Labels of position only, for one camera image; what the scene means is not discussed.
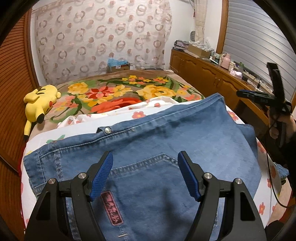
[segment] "person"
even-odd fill
[[[276,123],[274,123],[276,117],[271,116],[268,111],[268,118],[270,127],[269,134],[273,139],[277,139],[279,131],[276,128]],[[286,123],[287,125],[286,143],[280,148],[280,152],[287,161],[289,170],[288,179],[293,190],[293,196],[296,196],[296,122],[292,115],[280,115],[277,121]]]

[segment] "hand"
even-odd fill
[[[273,139],[276,139],[279,136],[279,131],[276,128],[276,123],[274,124],[274,121],[275,121],[274,119],[276,119],[276,116],[271,117],[269,110],[268,110],[267,114],[268,114],[268,118],[269,118],[269,127],[271,127],[273,125],[269,130],[270,136]],[[294,121],[294,118],[292,115],[290,115],[290,116],[289,115],[280,115],[280,117],[277,119],[277,121],[284,122],[287,124],[286,142],[288,143],[290,141],[291,137],[293,136],[293,134],[296,132],[296,123]]]

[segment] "silver screw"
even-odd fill
[[[86,177],[86,173],[82,172],[82,173],[79,173],[78,177],[80,179],[84,179]]]
[[[51,179],[49,179],[49,180],[48,180],[48,183],[49,183],[49,184],[54,184],[54,183],[55,183],[55,178],[51,178]]]
[[[208,172],[205,173],[204,176],[205,176],[206,179],[211,179],[213,177],[213,175],[208,173]]]
[[[242,184],[242,180],[241,180],[240,178],[235,179],[235,182],[236,182],[237,184]]]
[[[111,130],[110,127],[106,127],[106,128],[105,128],[105,132],[106,132],[107,134],[110,134],[110,133],[112,132],[112,130]]]

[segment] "yellow stuffed animal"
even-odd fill
[[[61,98],[61,93],[53,85],[46,85],[41,89],[26,94],[24,102],[26,105],[27,122],[24,129],[24,135],[29,137],[33,122],[41,124],[44,116],[52,109],[52,105],[56,103],[57,99]]]

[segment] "window blind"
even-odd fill
[[[267,62],[277,63],[286,99],[296,87],[296,54],[275,22],[253,0],[229,0],[223,53],[271,84]]]

